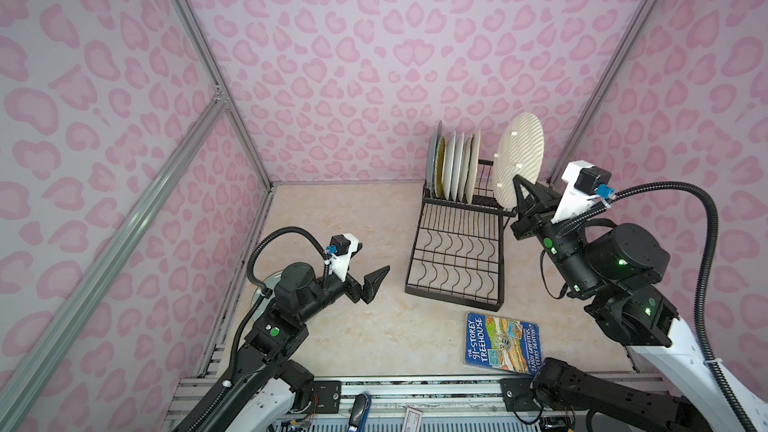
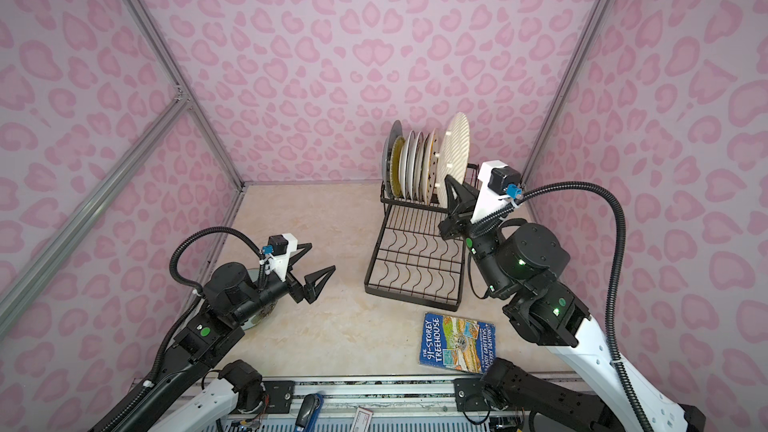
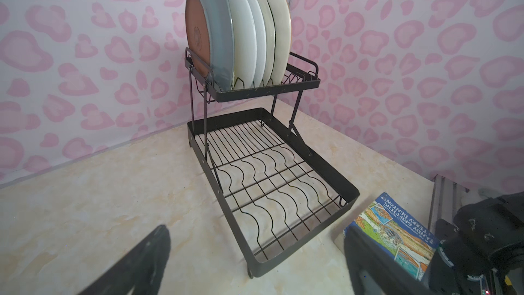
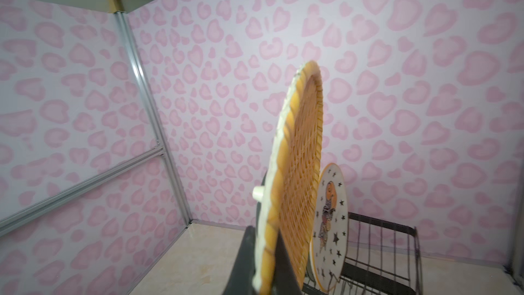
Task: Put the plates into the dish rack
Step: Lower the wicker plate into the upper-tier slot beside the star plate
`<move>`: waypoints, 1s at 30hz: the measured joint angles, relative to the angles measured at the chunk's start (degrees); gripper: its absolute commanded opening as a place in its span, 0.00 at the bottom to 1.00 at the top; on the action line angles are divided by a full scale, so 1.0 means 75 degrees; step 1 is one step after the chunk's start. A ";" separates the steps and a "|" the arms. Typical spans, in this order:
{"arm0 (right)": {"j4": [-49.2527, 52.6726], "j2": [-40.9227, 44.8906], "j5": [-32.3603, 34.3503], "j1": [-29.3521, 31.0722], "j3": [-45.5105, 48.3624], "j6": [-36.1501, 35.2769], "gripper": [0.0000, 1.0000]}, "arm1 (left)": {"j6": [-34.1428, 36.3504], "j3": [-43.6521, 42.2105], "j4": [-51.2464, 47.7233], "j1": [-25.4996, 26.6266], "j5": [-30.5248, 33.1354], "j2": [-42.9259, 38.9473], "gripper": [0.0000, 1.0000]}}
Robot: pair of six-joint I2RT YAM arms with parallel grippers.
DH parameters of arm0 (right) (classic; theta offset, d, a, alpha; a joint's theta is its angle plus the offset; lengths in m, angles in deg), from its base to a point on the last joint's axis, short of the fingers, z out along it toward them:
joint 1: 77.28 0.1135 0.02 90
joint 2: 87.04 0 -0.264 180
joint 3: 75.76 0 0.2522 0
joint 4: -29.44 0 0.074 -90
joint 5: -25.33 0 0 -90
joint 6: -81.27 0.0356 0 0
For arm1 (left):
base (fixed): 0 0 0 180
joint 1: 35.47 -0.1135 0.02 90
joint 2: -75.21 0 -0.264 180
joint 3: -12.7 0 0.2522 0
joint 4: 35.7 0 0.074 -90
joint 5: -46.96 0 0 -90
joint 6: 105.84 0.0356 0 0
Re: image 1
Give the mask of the white plate orange sun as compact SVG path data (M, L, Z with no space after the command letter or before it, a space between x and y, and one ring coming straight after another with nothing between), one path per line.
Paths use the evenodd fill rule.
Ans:
M454 141L454 149L453 149L453 158L452 158L452 169L451 169L451 182L450 182L450 195L449 198L452 201L458 200L458 187L459 187L459 175L460 175L460 169L461 169L461 161L462 161L462 155L463 155L463 147L464 147L464 134L458 134L455 137Z

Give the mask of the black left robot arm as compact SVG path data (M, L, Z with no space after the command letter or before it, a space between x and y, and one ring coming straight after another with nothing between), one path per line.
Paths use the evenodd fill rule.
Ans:
M389 272L384 266L358 283L350 275L323 280L304 262L287 266L261 315L241 323L251 329L223 375L175 429L266 431L290 411L316 410L314 375L291 359L309 335L308 320L342 296L372 302Z

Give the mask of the black wire dish rack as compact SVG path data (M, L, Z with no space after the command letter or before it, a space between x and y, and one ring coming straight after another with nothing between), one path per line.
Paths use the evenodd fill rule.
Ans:
M493 197L493 163L481 160L472 201L438 199L422 187L404 291L497 312L504 303L504 229L514 213Z

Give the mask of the large grey-green plate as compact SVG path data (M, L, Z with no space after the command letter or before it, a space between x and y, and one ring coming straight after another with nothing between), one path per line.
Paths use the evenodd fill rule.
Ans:
M433 198L439 197L438 186L437 186L437 179L438 179L437 165L438 165L438 155L440 150L440 144L442 140L443 140L442 122L439 121L430 138L430 143L429 143L429 148L427 153L427 162L426 162L425 183Z

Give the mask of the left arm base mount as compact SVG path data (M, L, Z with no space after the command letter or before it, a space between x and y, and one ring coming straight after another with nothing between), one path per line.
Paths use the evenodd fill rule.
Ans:
M342 382L338 380L293 380L281 378L288 385L289 415L335 414L339 411Z

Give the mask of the yellow-green woven plate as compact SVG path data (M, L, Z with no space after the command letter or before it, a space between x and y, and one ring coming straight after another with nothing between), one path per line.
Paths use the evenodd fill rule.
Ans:
M436 156L434 162L434 196L437 199L445 198L445 191L443 185L443 169L444 169L444 157L445 157L446 141L443 137L438 140Z

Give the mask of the star pattern cat plate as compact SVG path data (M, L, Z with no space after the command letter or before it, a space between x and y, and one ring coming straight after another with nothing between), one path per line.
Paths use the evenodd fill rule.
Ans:
M482 131L478 129L473 134L473 137L471 140L470 152L468 155L469 162L468 162L467 181L466 181L466 187L465 187L467 204L471 204L473 202L475 183L476 183L477 173L478 173L478 161L479 161L481 142L482 142Z

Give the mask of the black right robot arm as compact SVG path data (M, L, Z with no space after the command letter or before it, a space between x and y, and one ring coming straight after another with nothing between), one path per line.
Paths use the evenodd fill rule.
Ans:
M548 357L530 385L540 404L585 409L590 416L602 414L643 431L766 430L766 402L716 358L707 335L706 295L719 217L705 190L679 181L643 184L600 197L581 214L555 222L562 195L521 176L512 184L515 237L536 238L563 277L566 296L586 301L585 312L609 339L644 357L681 393L641 392ZM615 224L601 216L613 203L663 190L691 194L705 212L692 325L656 287L670 256L655 237L637 224Z

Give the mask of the orange woven plate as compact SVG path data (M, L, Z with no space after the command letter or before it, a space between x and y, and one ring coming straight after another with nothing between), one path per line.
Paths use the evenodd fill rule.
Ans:
M531 183L539 177L544 155L544 132L540 120L531 113L513 119L501 136L494 154L491 186L499 206L511 211L517 206L513 179L520 176Z

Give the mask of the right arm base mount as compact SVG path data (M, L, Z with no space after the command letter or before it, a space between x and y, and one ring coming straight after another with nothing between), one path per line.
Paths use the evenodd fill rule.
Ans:
M507 412L539 412L543 410L532 389L531 376L513 376L502 378L500 383L501 396Z

